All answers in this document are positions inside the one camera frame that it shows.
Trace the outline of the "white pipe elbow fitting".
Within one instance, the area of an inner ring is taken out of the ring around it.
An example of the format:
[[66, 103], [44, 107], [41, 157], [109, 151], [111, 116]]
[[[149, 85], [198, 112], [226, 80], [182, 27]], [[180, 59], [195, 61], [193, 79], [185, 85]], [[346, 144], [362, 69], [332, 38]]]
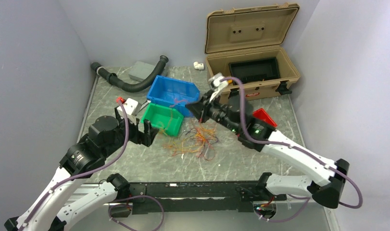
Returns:
[[195, 70], [204, 70], [204, 63], [194, 62], [193, 67]]

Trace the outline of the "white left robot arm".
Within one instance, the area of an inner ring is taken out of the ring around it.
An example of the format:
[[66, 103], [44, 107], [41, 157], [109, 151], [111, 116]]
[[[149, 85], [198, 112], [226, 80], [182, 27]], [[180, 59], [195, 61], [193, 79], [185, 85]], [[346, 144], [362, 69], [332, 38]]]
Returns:
[[139, 120], [115, 116], [96, 119], [80, 141], [71, 146], [61, 159], [59, 167], [43, 193], [32, 206], [19, 217], [7, 219], [8, 231], [68, 231], [82, 218], [105, 203], [123, 202], [130, 197], [130, 183], [120, 174], [111, 174], [104, 183], [67, 205], [74, 192], [94, 172], [108, 166], [106, 159], [118, 149], [123, 151], [128, 142], [152, 145], [158, 129], [149, 120], [138, 129]]

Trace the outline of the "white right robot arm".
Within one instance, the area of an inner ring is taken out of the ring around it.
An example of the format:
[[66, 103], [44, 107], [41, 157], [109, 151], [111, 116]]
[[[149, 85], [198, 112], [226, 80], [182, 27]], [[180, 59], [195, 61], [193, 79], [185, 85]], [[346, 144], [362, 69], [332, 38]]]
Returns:
[[341, 194], [346, 182], [343, 175], [348, 173], [350, 164], [344, 159], [334, 161], [319, 156], [293, 142], [278, 129], [253, 116], [254, 108], [249, 102], [243, 107], [245, 127], [249, 135], [261, 143], [247, 139], [240, 123], [239, 95], [229, 98], [228, 104], [219, 100], [209, 101], [211, 91], [198, 101], [186, 104], [200, 122], [212, 119], [238, 136], [238, 141], [245, 147], [279, 158], [300, 170], [302, 176], [280, 176], [263, 173], [256, 186], [256, 194], [262, 200], [272, 195], [293, 194], [310, 197], [318, 204], [335, 209], [342, 203]]

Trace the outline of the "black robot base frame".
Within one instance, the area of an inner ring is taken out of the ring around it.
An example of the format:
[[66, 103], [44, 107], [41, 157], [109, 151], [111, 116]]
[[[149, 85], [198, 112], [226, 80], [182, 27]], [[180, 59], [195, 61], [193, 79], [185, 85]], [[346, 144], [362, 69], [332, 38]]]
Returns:
[[257, 180], [131, 182], [130, 199], [118, 196], [110, 202], [115, 218], [157, 212], [229, 211], [253, 212], [254, 207], [272, 207], [286, 195], [272, 195]]

